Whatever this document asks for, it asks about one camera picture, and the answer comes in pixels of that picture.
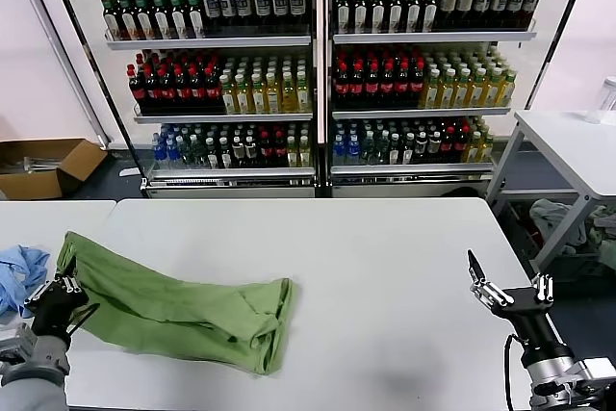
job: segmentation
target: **shelf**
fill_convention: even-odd
[[[445,110],[382,110],[382,111],[334,111],[334,119],[385,119],[400,117],[444,116],[499,116],[506,115],[510,108],[450,108]]]
[[[266,36],[245,38],[118,40],[107,41],[112,50],[178,49],[178,48],[242,48],[302,47],[310,45],[310,36]]]
[[[391,177],[397,175],[476,174],[492,172],[492,163],[472,164],[409,164],[393,166],[334,166],[332,175],[352,177]]]
[[[472,31],[451,33],[335,34],[334,43],[437,43],[523,42],[537,36],[533,31]]]

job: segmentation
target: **table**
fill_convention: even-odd
[[[512,328],[469,291],[467,249],[501,287],[528,280],[483,200],[123,200],[89,236],[176,278],[289,276],[300,295],[282,370],[272,376],[130,354],[79,330],[68,354],[70,405],[506,409],[502,349]],[[511,354],[513,404],[527,409],[521,350]]]
[[[488,186],[486,200],[493,205],[495,214],[507,198],[521,197],[517,192],[502,191],[501,184],[526,137],[574,188],[576,202],[534,259],[539,270],[552,262],[570,231],[598,203],[616,199],[616,158],[612,155],[616,127],[586,122],[584,116],[584,112],[516,112],[518,124]],[[541,191],[527,197],[531,196],[545,197]]]

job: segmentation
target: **green towel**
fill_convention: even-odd
[[[100,307],[84,324],[99,339],[141,353],[230,363],[258,374],[280,369],[295,284],[220,286],[179,281],[73,232],[58,271],[76,257],[76,278]]]

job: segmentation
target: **bottle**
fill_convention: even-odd
[[[537,4],[539,4],[539,0],[524,0],[518,21],[519,28],[528,29],[528,26],[530,26],[530,21],[537,10]]]
[[[469,91],[464,102],[465,108],[480,108],[479,103],[485,92],[485,68],[479,67],[475,72],[473,82],[469,85]]]
[[[282,112],[297,113],[297,94],[293,85],[293,76],[291,72],[282,73]]]
[[[471,70],[467,67],[463,67],[460,70],[460,77],[453,83],[453,97],[451,98],[452,108],[464,108],[464,102],[466,95],[469,91],[469,77],[471,76]]]
[[[238,11],[235,6],[235,0],[218,0],[220,2],[220,12],[222,13],[222,22],[225,26],[232,26],[236,23]]]
[[[349,5],[348,0],[337,0],[336,1],[336,12],[338,18],[338,34],[347,34],[348,33],[348,14],[349,14]]]
[[[355,11],[353,28],[355,34],[363,34],[366,32],[366,0],[355,0],[355,5],[353,6]]]
[[[436,93],[436,101],[434,108],[450,108],[451,98],[453,97],[453,79],[455,78],[455,69],[448,68],[445,72],[445,79],[441,81],[439,89]]]
[[[437,3],[436,0],[425,0],[423,6],[422,32],[431,33],[434,27],[434,18],[436,16]]]
[[[513,95],[513,90],[516,89],[517,75],[518,72],[514,71],[513,69],[509,69],[507,71],[507,76],[504,78],[504,81],[500,85],[500,90],[497,94],[494,106],[500,108],[507,108],[511,104],[511,96]]]
[[[392,0],[389,5],[388,32],[397,33],[402,19],[402,0]]]
[[[496,105],[499,90],[502,88],[502,69],[495,67],[492,71],[492,77],[486,85],[486,91],[479,101],[480,108],[493,108]]]
[[[372,0],[370,11],[372,18],[371,32],[373,34],[380,33],[383,27],[383,17],[385,16],[385,4],[383,0]]]
[[[134,17],[134,9],[130,0],[118,0],[119,1],[119,13],[124,23],[124,27],[128,33],[130,40],[139,40],[141,38],[139,34],[139,28],[137,27],[138,21]]]
[[[277,24],[285,24],[289,15],[289,0],[271,0],[273,3],[273,15]]]
[[[276,80],[276,75],[273,72],[268,72],[268,74],[266,74],[266,79],[268,82],[267,96],[269,112],[273,115],[277,115],[280,113],[280,104],[282,102],[280,84]]]
[[[423,94],[420,100],[420,108],[426,110],[431,110],[434,108],[436,94],[439,88],[440,75],[441,71],[439,71],[438,69],[430,69],[430,79],[427,82],[427,85],[423,87]]]

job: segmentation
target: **beverage bottle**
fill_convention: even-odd
[[[343,136],[338,134],[334,139],[333,165],[343,166],[345,164],[345,155],[345,142],[343,141]]]
[[[403,164],[411,164],[411,160],[413,159],[413,151],[415,149],[415,134],[412,132],[407,132],[406,138],[404,139],[404,149],[402,151],[402,163]]]
[[[368,130],[366,132],[366,137],[362,141],[360,164],[362,166],[367,166],[369,164],[372,164],[373,153],[374,153],[374,132],[372,130]]]
[[[438,69],[430,69],[430,79],[427,85],[423,87],[423,94],[420,100],[420,108],[431,110],[434,108],[436,94],[439,89],[439,76],[441,71]]]
[[[105,23],[107,24],[109,34],[111,34],[113,40],[122,40],[122,31],[120,30],[120,24],[123,25],[123,22],[120,20],[121,16],[118,15],[118,11],[114,8],[114,1],[101,0],[101,2],[103,4],[103,18],[105,19]],[[124,27],[123,29],[125,34],[128,35],[126,28]]]
[[[368,14],[366,0],[355,0],[353,10],[355,11],[353,30],[355,34],[363,34],[366,32],[366,16]]]
[[[232,26],[236,23],[238,11],[235,6],[235,0],[218,0],[220,2],[220,12],[222,13],[222,22],[225,26]]]
[[[266,74],[266,79],[268,81],[267,96],[269,112],[273,115],[277,115],[280,113],[280,104],[282,102],[280,84],[278,83],[276,75],[273,72],[268,72],[268,74]]]
[[[214,139],[208,137],[205,139],[205,151],[208,156],[208,164],[210,168],[218,168],[218,156],[216,154],[216,147],[214,146]]]
[[[285,24],[289,15],[289,0],[271,0],[276,24]]]
[[[346,165],[357,166],[359,164],[359,141],[357,135],[351,135],[346,150]]]
[[[141,38],[139,28],[137,27],[138,21],[134,16],[135,9],[131,0],[118,0],[119,1],[119,14],[121,15],[122,22],[128,33],[130,40],[139,40]]]
[[[500,108],[506,108],[511,103],[511,96],[513,95],[513,90],[516,89],[516,77],[518,73],[513,69],[509,69],[507,71],[507,76],[504,79],[504,82],[500,85],[499,93],[497,94],[496,102],[494,106]]]
[[[519,28],[528,29],[528,26],[530,26],[530,21],[537,10],[537,4],[539,4],[539,0],[524,0],[522,4],[522,11],[519,16]]]
[[[460,70],[460,77],[453,83],[453,97],[451,98],[452,108],[463,108],[466,95],[469,91],[469,77],[471,70],[463,67]]]
[[[431,33],[434,27],[434,19],[436,17],[437,3],[436,0],[425,0],[423,4],[422,32]]]
[[[348,33],[348,16],[349,16],[349,4],[348,0],[336,1],[336,12],[338,18],[338,34]]]
[[[441,0],[437,15],[437,28],[450,29],[453,25],[455,5],[458,0]]]
[[[464,102],[465,108],[480,108],[479,104],[485,92],[485,73],[483,67],[479,67],[475,72],[473,82],[469,85],[469,91]]]
[[[509,0],[505,8],[503,27],[515,29],[518,27],[518,17],[522,11],[524,0]]]
[[[383,0],[372,0],[370,11],[372,18],[371,32],[373,34],[380,33],[383,27],[383,17],[385,16],[385,4]]]
[[[293,85],[293,76],[291,72],[282,73],[283,88],[282,88],[282,112],[297,113],[297,93]]]
[[[235,92],[233,92],[233,84],[229,80],[229,76],[222,74],[220,76],[220,84],[222,85],[222,103],[224,104],[225,112],[228,115],[236,115],[240,112],[240,105]]]
[[[453,97],[453,80],[455,79],[455,69],[448,68],[445,72],[445,79],[440,83],[436,93],[434,108],[450,108],[451,98]]]
[[[171,0],[171,19],[173,19],[177,37],[179,39],[188,39],[189,30],[187,27],[186,8],[182,5],[182,0]]]
[[[497,96],[502,87],[502,81],[502,69],[495,67],[492,71],[492,77],[486,85],[486,91],[482,100],[479,101],[479,106],[481,108],[493,108],[496,105]]]

